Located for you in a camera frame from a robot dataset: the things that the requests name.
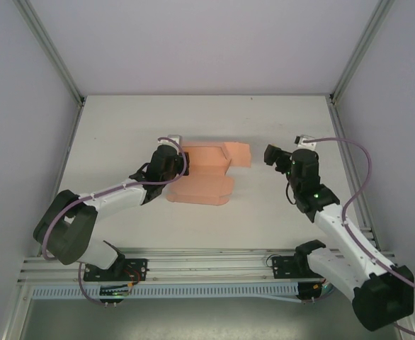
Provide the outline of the pink paper box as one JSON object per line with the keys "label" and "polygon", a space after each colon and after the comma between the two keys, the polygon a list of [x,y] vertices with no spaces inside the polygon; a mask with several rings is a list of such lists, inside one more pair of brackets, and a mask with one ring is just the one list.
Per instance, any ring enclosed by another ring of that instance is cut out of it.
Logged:
{"label": "pink paper box", "polygon": [[230,167],[251,166],[250,146],[240,142],[185,141],[188,175],[173,182],[166,199],[172,203],[224,205],[234,189]]}

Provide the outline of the black controller box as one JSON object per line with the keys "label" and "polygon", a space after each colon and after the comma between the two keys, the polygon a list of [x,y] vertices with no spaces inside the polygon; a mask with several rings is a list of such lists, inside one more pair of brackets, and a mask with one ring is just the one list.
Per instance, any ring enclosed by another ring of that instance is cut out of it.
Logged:
{"label": "black controller box", "polygon": [[301,282],[297,284],[296,297],[303,303],[316,303],[330,296],[333,286],[322,282]]}
{"label": "black controller box", "polygon": [[130,291],[127,285],[102,285],[99,288],[99,300],[104,305],[117,305],[121,303]]}

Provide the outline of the aluminium table side rail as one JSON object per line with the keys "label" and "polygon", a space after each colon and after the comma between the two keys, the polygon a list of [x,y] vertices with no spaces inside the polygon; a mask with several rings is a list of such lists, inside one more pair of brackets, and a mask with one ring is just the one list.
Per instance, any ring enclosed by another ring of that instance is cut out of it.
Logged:
{"label": "aluminium table side rail", "polygon": [[[346,139],[347,135],[341,122],[338,109],[335,104],[332,103],[330,98],[326,99],[326,103],[334,127],[334,135],[337,138]],[[340,141],[337,142],[337,144],[345,167],[350,192],[355,194],[365,183],[366,175],[368,174],[368,159],[365,152],[352,142]],[[377,230],[370,211],[370,205],[365,197],[365,190],[362,190],[359,193],[358,197],[353,201],[348,210],[351,210],[352,208],[355,208],[356,210],[356,216],[360,227],[372,233],[371,241],[378,250],[381,250],[381,244],[376,233]]]}
{"label": "aluminium table side rail", "polygon": [[67,161],[71,152],[71,148],[72,148],[72,144],[76,135],[76,131],[79,125],[79,121],[81,119],[82,113],[83,113],[83,109],[84,109],[84,104],[86,101],[83,101],[82,104],[78,107],[78,111],[75,115],[74,121],[69,129],[69,137],[67,140],[67,143],[65,145],[64,148],[64,153],[63,153],[63,158],[62,158],[62,163],[59,166],[58,172],[57,172],[57,178],[55,181],[55,185],[52,189],[52,197],[54,198],[57,194],[58,194],[58,190],[59,190],[59,186],[62,182],[62,177],[64,175],[64,170],[65,167],[67,165]]}

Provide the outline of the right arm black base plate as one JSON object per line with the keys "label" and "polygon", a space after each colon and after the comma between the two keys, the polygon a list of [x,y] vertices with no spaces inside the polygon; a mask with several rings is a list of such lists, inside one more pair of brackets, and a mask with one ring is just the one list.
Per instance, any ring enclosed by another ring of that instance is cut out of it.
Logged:
{"label": "right arm black base plate", "polygon": [[272,256],[271,268],[275,279],[319,279],[321,276],[309,269],[301,269],[294,256]]}

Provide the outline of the aluminium mounting rail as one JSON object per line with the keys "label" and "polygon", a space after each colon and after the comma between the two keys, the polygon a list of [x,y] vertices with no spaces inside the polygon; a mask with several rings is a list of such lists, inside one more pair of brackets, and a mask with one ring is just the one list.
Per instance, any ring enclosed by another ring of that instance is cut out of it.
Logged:
{"label": "aluminium mounting rail", "polygon": [[[145,249],[123,248],[127,258],[147,259],[145,283],[271,282],[272,255],[292,256],[293,249]],[[76,283],[78,264],[63,265],[41,256],[24,260],[18,284]]]}

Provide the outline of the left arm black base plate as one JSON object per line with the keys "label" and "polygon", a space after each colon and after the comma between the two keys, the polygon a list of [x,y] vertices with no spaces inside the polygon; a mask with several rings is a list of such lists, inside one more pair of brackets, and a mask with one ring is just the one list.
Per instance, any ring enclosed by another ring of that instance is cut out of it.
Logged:
{"label": "left arm black base plate", "polygon": [[125,282],[146,281],[147,259],[117,259],[108,269],[100,269],[87,264],[83,279],[86,282]]}

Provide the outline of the aluminium frame post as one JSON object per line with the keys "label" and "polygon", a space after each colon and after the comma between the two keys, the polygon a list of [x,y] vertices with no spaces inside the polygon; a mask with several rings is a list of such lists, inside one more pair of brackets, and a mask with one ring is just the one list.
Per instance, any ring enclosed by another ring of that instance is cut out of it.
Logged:
{"label": "aluminium frame post", "polygon": [[51,65],[55,68],[58,76],[62,80],[62,83],[70,93],[71,97],[74,99],[78,107],[82,107],[84,104],[84,96],[81,94],[79,87],[76,85],[75,80],[64,63],[62,56],[57,50],[56,45],[53,43],[50,34],[45,28],[30,0],[12,0],[12,2],[18,9],[20,15],[35,37],[42,51],[50,61]]}
{"label": "aluminium frame post", "polygon": [[351,79],[356,73],[360,63],[362,62],[366,52],[371,46],[375,36],[384,23],[390,9],[396,0],[378,0],[368,22],[361,33],[356,46],[344,67],[339,80],[330,94],[330,100],[333,104],[338,104],[344,95]]}

